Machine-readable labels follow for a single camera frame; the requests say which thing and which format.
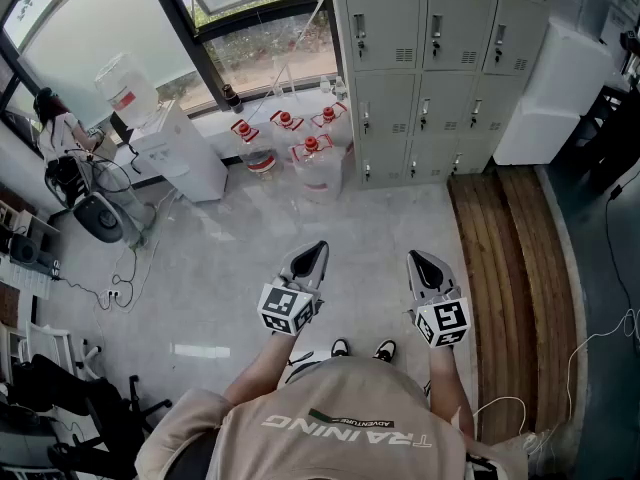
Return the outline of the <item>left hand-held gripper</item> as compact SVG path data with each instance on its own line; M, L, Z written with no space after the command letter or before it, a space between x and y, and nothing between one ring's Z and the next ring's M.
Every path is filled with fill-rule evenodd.
M264 284L258 302L257 312L265 328L298 336L311 322L324 303L319 287L328 257L326 241L304 244L285 256L280 275Z

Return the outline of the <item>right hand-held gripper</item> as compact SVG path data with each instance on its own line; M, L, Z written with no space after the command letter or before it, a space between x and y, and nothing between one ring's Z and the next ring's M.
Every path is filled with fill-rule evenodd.
M407 270L416 300L408 313L429 347L449 347L463 341L471 328L467 298L446 295L425 301L429 292L449 292L457 286L449 265L427 252L411 250Z

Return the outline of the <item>grey metal locker cabinet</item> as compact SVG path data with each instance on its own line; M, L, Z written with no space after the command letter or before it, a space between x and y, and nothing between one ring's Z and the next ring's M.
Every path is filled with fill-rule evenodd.
M536 62L549 0L333 0L362 142L406 140L404 185L484 170Z

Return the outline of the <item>person's right forearm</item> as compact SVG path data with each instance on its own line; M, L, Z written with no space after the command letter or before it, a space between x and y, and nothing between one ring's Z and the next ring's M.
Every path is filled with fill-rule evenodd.
M457 426L468 438L474 439L471 406L458 373L453 349L431 349L429 362L431 411L439 418Z

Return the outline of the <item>person's left forearm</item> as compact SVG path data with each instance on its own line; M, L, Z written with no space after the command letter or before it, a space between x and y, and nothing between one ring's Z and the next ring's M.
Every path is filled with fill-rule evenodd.
M224 391L233 406L249 402L277 389L297 337L273 333L252 363Z

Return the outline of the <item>brown wooden plank platform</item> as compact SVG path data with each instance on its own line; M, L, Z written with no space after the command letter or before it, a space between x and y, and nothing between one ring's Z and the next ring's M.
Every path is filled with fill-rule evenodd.
M575 305L557 225L531 167L450 177L475 328L485 444L565 423L577 384Z

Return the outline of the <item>large clear red-capped water jug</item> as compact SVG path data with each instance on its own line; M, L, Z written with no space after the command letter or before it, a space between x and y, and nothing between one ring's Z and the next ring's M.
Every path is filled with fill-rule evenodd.
M289 148L302 194L312 202L328 204L342 192L346 149L328 134L308 136Z

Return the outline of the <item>white water dispenser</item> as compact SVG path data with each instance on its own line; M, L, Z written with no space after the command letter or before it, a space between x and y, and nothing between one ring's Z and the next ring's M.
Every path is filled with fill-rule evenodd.
M133 132L131 145L189 201L224 196L228 170L177 102L163 103L153 120Z

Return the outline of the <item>dark bottle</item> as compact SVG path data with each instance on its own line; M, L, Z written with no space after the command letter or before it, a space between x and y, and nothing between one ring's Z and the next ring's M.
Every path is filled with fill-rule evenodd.
M230 109L235 114L241 113L244 109L244 105L243 105L243 102L241 101L241 98L233 89L233 87L230 84L224 84L222 87L222 92L223 92L223 97L226 103L228 104L228 106L230 107Z

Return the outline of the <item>person's beige printed t-shirt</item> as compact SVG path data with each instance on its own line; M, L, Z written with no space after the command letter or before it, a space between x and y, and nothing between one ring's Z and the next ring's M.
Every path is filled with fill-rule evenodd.
M524 452L464 437L412 378L370 358L328 359L237 406L189 390L142 445L140 480L164 480L208 431L217 436L197 460L205 480L463 480L471 458L498 480L528 477Z

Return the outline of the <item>black metal furniture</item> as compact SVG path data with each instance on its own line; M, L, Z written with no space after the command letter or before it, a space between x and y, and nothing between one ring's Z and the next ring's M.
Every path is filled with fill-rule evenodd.
M626 89L605 84L558 154L570 173L587 177L603 193L640 161L640 58L623 80Z

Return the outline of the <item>black office chair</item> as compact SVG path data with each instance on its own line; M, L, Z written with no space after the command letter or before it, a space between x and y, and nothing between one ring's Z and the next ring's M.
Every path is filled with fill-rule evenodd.
M0 404L0 414L16 406L36 414L57 408L93 422L96 437L47 448L52 465L64 473L133 480L137 454L145 436L153 431L147 418L172 407L172 402L164 399L141 408L136 375L129 377L129 395L123 397L107 379L82 380L40 354L17 365L13 380L7 388L7 401Z

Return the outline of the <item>clear dispenser water jug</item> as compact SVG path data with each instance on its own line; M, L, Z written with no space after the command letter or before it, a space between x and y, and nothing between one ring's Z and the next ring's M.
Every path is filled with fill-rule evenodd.
M129 129L143 128L156 114L159 98L129 53L119 53L97 74L95 86Z

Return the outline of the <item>white office chair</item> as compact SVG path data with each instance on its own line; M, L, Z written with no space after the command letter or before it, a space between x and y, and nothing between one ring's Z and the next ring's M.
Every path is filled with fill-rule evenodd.
M81 338L79 345L74 347L68 330L54 329L49 325L41 327L31 322L26 324L25 339L19 345L22 362L31 362L35 355L41 355L83 380L99 378L93 363L101 352L100 346L91 346L85 338Z

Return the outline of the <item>black window frame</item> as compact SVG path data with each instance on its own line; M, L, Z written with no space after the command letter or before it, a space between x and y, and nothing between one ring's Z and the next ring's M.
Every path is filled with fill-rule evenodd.
M0 0L0 52L88 124L110 113L96 80L119 54L192 112L224 108L225 85L259 97L341 72L331 0Z

